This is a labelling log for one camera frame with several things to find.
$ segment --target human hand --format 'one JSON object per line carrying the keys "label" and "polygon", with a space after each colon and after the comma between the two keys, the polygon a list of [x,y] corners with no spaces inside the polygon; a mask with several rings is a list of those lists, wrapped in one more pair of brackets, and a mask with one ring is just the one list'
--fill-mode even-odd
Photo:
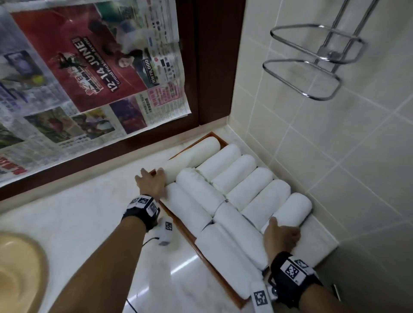
{"label": "human hand", "polygon": [[149,174],[144,168],[140,170],[140,174],[135,176],[136,185],[139,187],[140,194],[148,194],[156,201],[164,195],[165,192],[165,172],[163,168],[159,168],[155,176]]}
{"label": "human hand", "polygon": [[264,232],[264,248],[268,257],[268,264],[271,264],[280,252],[291,252],[300,236],[299,227],[278,226],[277,219],[271,217]]}

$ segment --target person's right arm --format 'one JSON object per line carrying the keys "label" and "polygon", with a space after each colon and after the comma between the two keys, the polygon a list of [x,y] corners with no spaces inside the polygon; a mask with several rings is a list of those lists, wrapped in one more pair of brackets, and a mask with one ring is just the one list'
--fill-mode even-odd
{"label": "person's right arm", "polygon": [[[300,228],[278,226],[277,219],[272,217],[264,232],[264,247],[268,256],[268,264],[271,264],[280,252],[290,253],[299,239]],[[317,284],[312,284],[301,295],[299,309],[303,313],[354,312],[338,301],[327,289]]]}

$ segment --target black wristband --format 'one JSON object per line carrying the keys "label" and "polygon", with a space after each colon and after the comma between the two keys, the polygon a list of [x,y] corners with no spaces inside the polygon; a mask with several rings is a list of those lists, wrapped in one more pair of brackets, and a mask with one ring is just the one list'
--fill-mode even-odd
{"label": "black wristband", "polygon": [[157,225],[160,211],[159,205],[154,198],[148,194],[142,194],[130,202],[122,219],[128,216],[135,216],[145,224],[146,231],[148,232]]}
{"label": "black wristband", "polygon": [[289,252],[277,254],[271,263],[271,275],[268,282],[276,289],[278,302],[289,308],[298,308],[301,295],[312,284],[322,286],[317,273]]}

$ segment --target white towel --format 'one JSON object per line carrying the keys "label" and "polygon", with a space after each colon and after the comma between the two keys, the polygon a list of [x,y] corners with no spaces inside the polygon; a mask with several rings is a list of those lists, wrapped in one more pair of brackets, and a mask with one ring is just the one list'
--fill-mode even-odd
{"label": "white towel", "polygon": [[227,195],[236,185],[247,178],[257,167],[255,159],[246,154],[240,156],[225,171],[215,177],[211,184],[223,195]]}
{"label": "white towel", "polygon": [[241,298],[248,299],[251,283],[263,279],[261,272],[219,224],[205,227],[195,244]]}
{"label": "white towel", "polygon": [[194,168],[184,168],[176,177],[176,183],[211,216],[214,216],[217,208],[225,201],[224,196],[207,183]]}
{"label": "white towel", "polygon": [[187,167],[197,167],[209,157],[216,154],[221,148],[218,139],[208,137],[178,154],[173,159],[170,159],[163,164],[162,168],[165,171],[165,184],[169,185],[174,182],[176,176],[181,170]]}
{"label": "white towel", "polygon": [[268,266],[262,234],[236,208],[227,202],[222,203],[216,210],[214,222],[228,232],[259,270]]}
{"label": "white towel", "polygon": [[300,227],[301,238],[291,252],[311,267],[338,247],[338,241],[312,215]]}
{"label": "white towel", "polygon": [[258,167],[227,194],[228,201],[242,211],[274,178],[267,168]]}
{"label": "white towel", "polygon": [[[287,201],[273,214],[277,218],[279,226],[300,226],[310,214],[313,205],[309,198],[300,193],[293,193]],[[268,226],[267,223],[261,229],[261,233],[265,232]]]}
{"label": "white towel", "polygon": [[211,216],[177,183],[169,184],[165,189],[166,196],[161,199],[163,204],[182,221],[191,234],[198,237],[212,221]]}
{"label": "white towel", "polygon": [[240,156],[241,151],[236,145],[228,145],[198,166],[197,172],[201,174],[207,182],[211,182],[211,180],[226,170]]}
{"label": "white towel", "polygon": [[290,185],[280,179],[273,180],[241,213],[256,229],[260,230],[271,215],[285,203],[290,194]]}

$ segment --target tray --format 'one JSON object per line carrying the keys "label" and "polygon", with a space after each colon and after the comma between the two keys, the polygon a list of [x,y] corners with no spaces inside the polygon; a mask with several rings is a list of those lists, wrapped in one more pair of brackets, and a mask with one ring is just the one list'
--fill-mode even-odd
{"label": "tray", "polygon": [[[220,145],[221,145],[221,149],[224,148],[226,145],[228,145],[228,143],[226,143],[224,140],[222,140],[219,136],[217,136],[215,133],[210,132],[208,134],[206,134],[204,137],[202,137],[201,139],[199,139],[198,141],[194,142],[192,145],[186,147],[184,150],[182,150],[181,152],[189,149],[190,147],[195,146],[197,143],[199,143],[200,141],[204,140],[205,138],[208,137],[215,137],[216,139],[218,139]],[[151,175],[155,175],[156,171],[152,170]],[[221,286],[224,288],[225,292],[227,293],[227,295],[231,298],[231,300],[234,302],[234,304],[238,307],[238,308],[242,308],[247,302],[247,300],[244,300],[243,298],[241,298],[236,292],[235,290],[227,283],[227,281],[221,276],[220,273],[218,273],[218,271],[214,268],[214,266],[204,257],[204,255],[202,254],[202,252],[198,249],[198,247],[195,245],[195,236],[191,234],[191,232],[186,228],[186,226],[182,223],[182,221],[180,219],[178,219],[178,217],[175,216],[175,214],[173,214],[162,202],[159,203],[159,205],[162,207],[162,209],[166,212],[166,214],[168,214],[172,219],[173,222],[176,226],[177,229],[179,229],[180,233],[184,236],[184,238],[189,242],[189,244],[192,246],[192,248],[194,248],[195,252],[198,254],[199,258],[202,260],[202,262],[206,265],[206,267],[211,271],[212,275],[218,280],[218,282],[221,284]]]}

